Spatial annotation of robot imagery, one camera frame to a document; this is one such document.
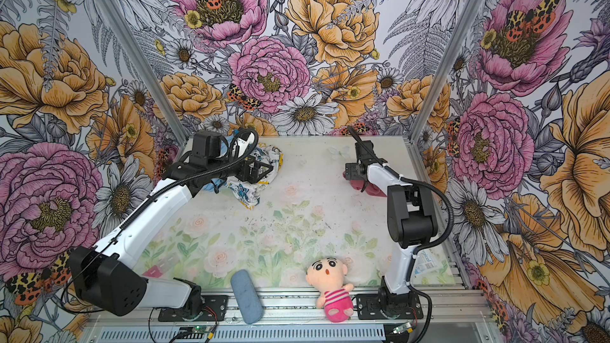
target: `doll head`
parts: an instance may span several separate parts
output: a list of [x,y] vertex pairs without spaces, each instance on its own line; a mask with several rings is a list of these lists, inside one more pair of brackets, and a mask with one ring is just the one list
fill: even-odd
[[307,283],[319,292],[335,291],[343,286],[347,265],[336,258],[324,258],[313,263],[307,270]]

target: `crumpled cloth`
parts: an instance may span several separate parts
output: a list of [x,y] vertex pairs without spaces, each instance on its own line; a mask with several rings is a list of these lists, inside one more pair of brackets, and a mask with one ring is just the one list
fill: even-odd
[[[231,143],[232,138],[233,136],[229,136],[227,141]],[[224,154],[226,150],[227,147],[223,144],[220,152]],[[256,160],[271,164],[273,166],[273,171],[267,174],[267,176],[261,179],[258,183],[250,184],[247,181],[239,181],[235,177],[227,178],[226,182],[221,179],[212,180],[216,187],[226,185],[228,188],[230,188],[237,200],[239,200],[244,207],[248,208],[248,210],[252,210],[261,202],[261,192],[275,179],[276,176],[278,176],[278,171],[282,167],[282,160],[284,157],[279,148],[273,145],[266,145],[264,143],[259,143],[254,151],[252,151],[251,155],[254,156]],[[213,191],[214,185],[210,183],[204,186],[202,190]]]

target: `pink doll outfit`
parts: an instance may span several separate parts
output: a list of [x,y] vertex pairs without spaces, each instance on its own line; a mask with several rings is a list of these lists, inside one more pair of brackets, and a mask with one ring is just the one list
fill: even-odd
[[[343,288],[332,292],[325,291],[324,297],[326,298],[324,312],[326,313],[328,320],[332,323],[345,322],[349,316],[345,315],[344,311],[354,308],[354,304],[349,297],[349,292]],[[339,312],[335,315],[330,315],[328,312],[331,309],[338,309]]]

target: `small yellow flower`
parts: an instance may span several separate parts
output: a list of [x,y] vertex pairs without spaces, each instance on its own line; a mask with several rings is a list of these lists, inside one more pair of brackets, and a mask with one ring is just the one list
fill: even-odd
[[203,23],[201,22],[201,15],[197,11],[188,10],[187,14],[184,15],[184,21],[187,22],[189,28],[201,28]]
[[362,90],[360,90],[360,88],[358,88],[357,86],[347,87],[347,96],[350,100],[357,99],[358,96],[360,96],[360,93],[362,93]]
[[72,12],[73,14],[76,13],[76,6],[73,3],[70,3],[68,0],[55,0],[57,2],[57,6],[60,8],[60,10],[62,10],[63,12]]
[[138,129],[133,124],[127,124],[125,125],[125,134],[127,138],[135,139],[138,136]]
[[161,40],[159,39],[155,39],[154,41],[154,46],[157,48],[157,50],[159,51],[159,53],[161,53],[163,56],[165,56],[165,47],[163,46],[163,44],[161,43]]
[[483,35],[483,38],[481,39],[481,46],[484,49],[489,49],[492,46],[492,42],[495,40],[496,36],[498,36],[498,34],[496,33],[496,31],[492,28],[489,31],[485,32],[485,34]]
[[545,264],[541,264],[538,261],[530,261],[528,278],[538,286],[548,285],[551,279],[551,272]]

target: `metal post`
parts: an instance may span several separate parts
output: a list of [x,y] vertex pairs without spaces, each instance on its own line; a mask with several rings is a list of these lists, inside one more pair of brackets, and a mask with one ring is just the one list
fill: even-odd
[[445,48],[445,53],[440,60],[440,64],[438,65],[432,83],[430,84],[428,95],[424,99],[422,109],[419,114],[417,114],[416,122],[410,131],[409,139],[411,143],[415,143],[422,133],[423,126],[426,125],[428,118],[432,113],[434,103],[443,90],[447,74],[449,74],[453,62],[458,57],[460,45],[464,41],[466,34],[471,30],[472,20],[475,18],[479,8],[484,2],[485,0],[468,0],[464,11],[457,20],[449,44]]
[[157,106],[163,113],[167,124],[172,129],[172,132],[176,136],[179,147],[186,145],[188,141],[188,135],[184,130],[184,127],[180,123],[176,112],[174,112],[170,102],[168,101],[164,91],[161,89],[159,80],[153,72],[153,68],[148,64],[146,56],[140,45],[135,40],[131,28],[125,20],[123,13],[119,11],[117,0],[95,0],[95,5],[98,11],[100,11],[105,18],[107,24],[111,27],[114,34],[117,36],[118,41],[125,49],[131,63],[140,73],[144,85],[150,91],[154,98]]

